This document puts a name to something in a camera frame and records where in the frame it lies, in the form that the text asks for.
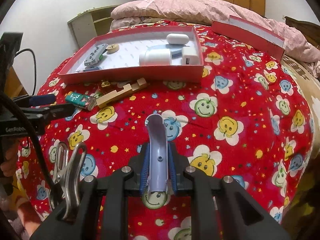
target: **yellow smiley face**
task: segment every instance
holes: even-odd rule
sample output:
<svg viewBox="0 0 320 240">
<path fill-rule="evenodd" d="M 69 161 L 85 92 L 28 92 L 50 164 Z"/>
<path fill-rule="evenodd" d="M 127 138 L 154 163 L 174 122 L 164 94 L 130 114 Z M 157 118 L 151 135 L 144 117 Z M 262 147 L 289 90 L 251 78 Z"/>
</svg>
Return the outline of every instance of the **yellow smiley face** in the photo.
<svg viewBox="0 0 320 240">
<path fill-rule="evenodd" d="M 208 54 L 208 58 L 211 60 L 218 60 L 221 59 L 221 56 L 216 52 L 211 52 Z"/>
<path fill-rule="evenodd" d="M 115 115 L 115 108 L 113 106 L 107 106 L 107 107 L 101 109 L 97 113 L 96 118 L 99 123 L 102 123 L 104 121 L 109 120 L 114 115 Z"/>
<path fill-rule="evenodd" d="M 69 139 L 70 149 L 73 150 L 77 143 L 83 142 L 84 136 L 81 131 L 76 131 Z"/>
<path fill-rule="evenodd" d="M 286 161 L 286 160 L 288 160 L 289 159 L 289 157 L 293 154 L 293 148 L 292 148 L 292 146 L 290 146 L 289 144 L 286 144 L 285 146 L 284 146 L 284 160 Z"/>
<path fill-rule="evenodd" d="M 274 75 L 271 74 L 265 74 L 266 78 L 268 79 L 269 82 L 274 83 L 276 82 L 277 78 Z"/>
<path fill-rule="evenodd" d="M 203 68 L 202 77 L 206 77 L 207 75 L 209 75 L 209 70 Z"/>
<path fill-rule="evenodd" d="M 208 154 L 203 153 L 201 156 L 193 159 L 190 165 L 204 171 L 208 176 L 212 176 L 214 173 L 215 161 L 210 159 Z"/>
<path fill-rule="evenodd" d="M 266 66 L 267 66 L 268 68 L 273 68 L 275 65 L 276 65 L 276 63 L 275 63 L 274 61 L 269 61 L 269 62 L 266 64 Z"/>
<path fill-rule="evenodd" d="M 297 110 L 293 117 L 293 123 L 295 126 L 302 126 L 304 123 L 304 116 L 300 110 Z"/>
<path fill-rule="evenodd" d="M 223 135 L 231 137 L 238 130 L 238 123 L 229 116 L 222 117 L 219 121 L 219 130 Z"/>
</svg>

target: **blue object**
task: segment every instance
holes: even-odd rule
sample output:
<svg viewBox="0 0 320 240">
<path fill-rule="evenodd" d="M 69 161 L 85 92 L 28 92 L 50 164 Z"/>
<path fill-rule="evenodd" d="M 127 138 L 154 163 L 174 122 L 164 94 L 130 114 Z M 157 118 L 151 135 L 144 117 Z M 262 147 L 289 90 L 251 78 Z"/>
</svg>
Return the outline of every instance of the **blue object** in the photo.
<svg viewBox="0 0 320 240">
<path fill-rule="evenodd" d="M 171 55 L 178 56 L 179 54 L 182 54 L 182 48 L 186 47 L 185 45 L 180 44 L 163 44 L 163 45 L 155 45 L 150 47 L 148 50 L 153 49 L 170 49 Z"/>
<path fill-rule="evenodd" d="M 53 104 L 56 101 L 56 96 L 54 94 L 43 95 L 43 96 L 33 96 L 29 100 L 30 106 L 44 106 Z"/>
<path fill-rule="evenodd" d="M 101 68 L 100 67 L 92 67 L 92 68 L 84 69 L 83 72 L 94 71 L 94 70 L 101 70 Z"/>
</svg>

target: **light blue plastic part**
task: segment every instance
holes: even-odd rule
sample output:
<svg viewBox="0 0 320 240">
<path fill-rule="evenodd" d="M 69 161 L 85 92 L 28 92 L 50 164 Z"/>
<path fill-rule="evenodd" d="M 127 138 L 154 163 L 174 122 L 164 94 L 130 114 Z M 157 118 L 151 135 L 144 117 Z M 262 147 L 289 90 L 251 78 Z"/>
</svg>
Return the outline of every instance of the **light blue plastic part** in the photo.
<svg viewBox="0 0 320 240">
<path fill-rule="evenodd" d="M 151 114 L 146 118 L 145 125 L 150 139 L 148 193 L 167 192 L 168 141 L 164 120 L 159 114 Z"/>
</svg>

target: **blue smiley face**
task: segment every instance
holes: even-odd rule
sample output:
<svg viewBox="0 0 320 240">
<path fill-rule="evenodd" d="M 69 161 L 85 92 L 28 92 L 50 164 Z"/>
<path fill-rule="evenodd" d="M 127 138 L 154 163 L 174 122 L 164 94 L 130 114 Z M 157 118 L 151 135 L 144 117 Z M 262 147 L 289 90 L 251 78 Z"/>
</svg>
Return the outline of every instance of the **blue smiley face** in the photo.
<svg viewBox="0 0 320 240">
<path fill-rule="evenodd" d="M 289 170 L 291 171 L 295 171 L 297 169 L 299 169 L 303 164 L 303 157 L 301 154 L 296 154 L 290 162 L 290 166 L 289 166 Z"/>
<path fill-rule="evenodd" d="M 170 142 L 178 136 L 181 124 L 176 118 L 168 117 L 167 119 L 164 119 L 164 125 L 167 130 L 167 140 Z"/>
<path fill-rule="evenodd" d="M 93 173 L 95 168 L 96 168 L 96 160 L 91 154 L 87 154 L 83 163 L 81 175 L 84 177 L 88 176 L 91 173 Z"/>
<path fill-rule="evenodd" d="M 240 185 L 241 185 L 241 187 L 245 187 L 245 183 L 244 183 L 244 179 L 243 179 L 243 177 L 242 176 L 240 176 L 240 175 L 233 175 L 233 176 L 231 176 L 231 177 L 233 177 Z"/>
<path fill-rule="evenodd" d="M 217 47 L 217 44 L 216 44 L 216 43 L 212 43 L 212 42 L 206 42 L 204 45 L 205 45 L 205 46 L 212 47 L 212 48 Z"/>
<path fill-rule="evenodd" d="M 64 119 L 65 119 L 66 121 L 71 121 L 72 118 L 75 116 L 76 111 L 77 111 L 77 108 L 75 108 L 75 110 L 74 110 L 74 112 L 73 112 L 73 114 L 72 114 L 71 116 L 65 117 Z"/>
<path fill-rule="evenodd" d="M 39 188 L 36 198 L 39 200 L 44 200 L 46 197 L 47 197 L 47 193 L 46 193 L 44 187 Z"/>
<path fill-rule="evenodd" d="M 282 88 L 282 90 L 284 90 L 285 92 L 288 92 L 291 89 L 291 83 L 284 79 L 280 81 L 280 87 Z"/>
<path fill-rule="evenodd" d="M 214 78 L 214 83 L 216 85 L 216 88 L 223 89 L 229 84 L 229 80 L 222 76 L 216 76 Z"/>
<path fill-rule="evenodd" d="M 273 128 L 274 134 L 279 135 L 280 134 L 279 124 L 277 123 L 277 121 L 275 120 L 275 118 L 273 116 L 271 117 L 271 125 Z"/>
<path fill-rule="evenodd" d="M 280 223 L 282 219 L 282 214 L 280 212 L 276 213 L 275 216 L 273 217 L 278 223 Z"/>
</svg>

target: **white power adapter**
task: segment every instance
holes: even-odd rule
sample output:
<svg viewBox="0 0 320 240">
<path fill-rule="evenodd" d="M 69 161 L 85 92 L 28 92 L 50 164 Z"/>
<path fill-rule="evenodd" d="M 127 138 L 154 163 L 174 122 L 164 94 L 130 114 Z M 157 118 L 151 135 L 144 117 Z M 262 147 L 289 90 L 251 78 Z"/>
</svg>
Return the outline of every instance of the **white power adapter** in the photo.
<svg viewBox="0 0 320 240">
<path fill-rule="evenodd" d="M 195 48 L 182 48 L 182 65 L 199 65 L 199 56 Z"/>
</svg>

